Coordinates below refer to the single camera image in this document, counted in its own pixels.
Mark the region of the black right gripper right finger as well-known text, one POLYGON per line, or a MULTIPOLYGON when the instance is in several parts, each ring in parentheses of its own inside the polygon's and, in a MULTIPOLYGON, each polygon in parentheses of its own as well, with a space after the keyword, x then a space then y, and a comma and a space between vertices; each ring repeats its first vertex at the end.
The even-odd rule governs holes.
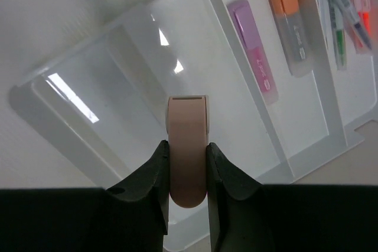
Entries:
POLYGON ((261 184, 206 148, 212 251, 376 251, 377 187, 261 184))

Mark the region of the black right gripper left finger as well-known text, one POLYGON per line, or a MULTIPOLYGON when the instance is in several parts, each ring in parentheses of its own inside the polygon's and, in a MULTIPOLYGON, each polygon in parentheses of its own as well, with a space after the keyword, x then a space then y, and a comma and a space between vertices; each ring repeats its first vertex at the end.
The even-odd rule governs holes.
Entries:
POLYGON ((169 146, 104 188, 3 189, 2 251, 162 251, 169 146))

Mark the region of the orange capped grey marker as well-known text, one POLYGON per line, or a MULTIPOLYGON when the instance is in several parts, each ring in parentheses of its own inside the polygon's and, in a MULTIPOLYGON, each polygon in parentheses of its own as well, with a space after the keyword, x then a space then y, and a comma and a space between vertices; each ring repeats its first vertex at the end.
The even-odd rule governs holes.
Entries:
POLYGON ((298 0, 269 0, 290 73, 302 77, 312 70, 298 0))

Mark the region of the dark purple highlighter pen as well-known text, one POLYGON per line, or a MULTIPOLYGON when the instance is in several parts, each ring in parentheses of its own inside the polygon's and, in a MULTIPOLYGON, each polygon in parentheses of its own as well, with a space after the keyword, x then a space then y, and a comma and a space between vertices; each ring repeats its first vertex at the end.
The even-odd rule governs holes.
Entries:
POLYGON ((372 51, 372 41, 366 31, 363 20, 360 18, 355 6, 351 0, 335 0, 337 7, 340 9, 343 17, 351 25, 357 38, 367 50, 372 51))

